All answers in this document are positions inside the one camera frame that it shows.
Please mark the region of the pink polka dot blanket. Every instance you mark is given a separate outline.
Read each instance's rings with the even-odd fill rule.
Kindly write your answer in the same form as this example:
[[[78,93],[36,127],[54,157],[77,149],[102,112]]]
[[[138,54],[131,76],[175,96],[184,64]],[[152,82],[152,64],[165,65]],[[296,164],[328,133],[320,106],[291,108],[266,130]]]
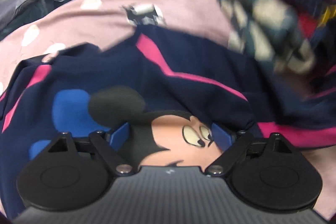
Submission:
[[[85,43],[105,51],[131,37],[138,26],[182,32],[227,50],[233,31],[217,0],[73,0],[1,41],[1,97],[21,61],[36,56],[51,60],[61,51]],[[313,97],[307,77],[264,69],[287,84],[301,100]],[[299,148],[322,176],[322,193],[315,210],[331,219],[335,215],[335,144]]]

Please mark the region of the navy Mickey Mouse shirt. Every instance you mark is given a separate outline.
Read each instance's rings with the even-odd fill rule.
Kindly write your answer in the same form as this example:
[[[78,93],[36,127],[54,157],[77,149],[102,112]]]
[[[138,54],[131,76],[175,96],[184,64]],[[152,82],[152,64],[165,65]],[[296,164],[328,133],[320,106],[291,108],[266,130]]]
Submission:
[[[128,135],[112,144],[134,165],[213,161],[213,125],[257,137],[283,134],[302,148],[335,144],[335,91],[301,100],[254,59],[207,39],[156,26],[108,50],[85,43],[51,60],[21,61],[1,97],[1,201],[24,210],[16,180],[60,132]]]

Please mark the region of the dark checkered folded garment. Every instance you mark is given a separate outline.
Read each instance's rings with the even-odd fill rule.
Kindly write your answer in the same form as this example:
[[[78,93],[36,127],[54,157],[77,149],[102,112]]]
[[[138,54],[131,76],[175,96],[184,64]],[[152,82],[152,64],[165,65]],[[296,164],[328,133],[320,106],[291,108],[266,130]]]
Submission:
[[[228,49],[248,55],[274,73],[309,73],[315,54],[298,26],[298,16],[282,0],[217,0],[233,31]]]

